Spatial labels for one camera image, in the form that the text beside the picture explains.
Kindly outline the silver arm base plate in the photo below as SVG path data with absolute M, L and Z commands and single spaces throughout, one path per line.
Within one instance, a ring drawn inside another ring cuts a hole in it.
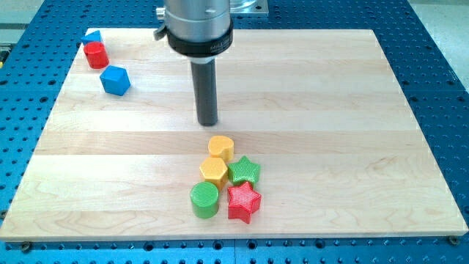
M 241 17 L 266 17 L 269 15 L 268 0 L 230 0 L 230 12 Z

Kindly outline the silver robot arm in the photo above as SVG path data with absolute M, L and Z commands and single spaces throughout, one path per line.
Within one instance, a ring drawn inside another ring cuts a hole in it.
M 153 32 L 155 40 L 166 37 L 174 51 L 193 63 L 211 62 L 232 44 L 229 0 L 164 0 L 155 13 L 163 21 Z

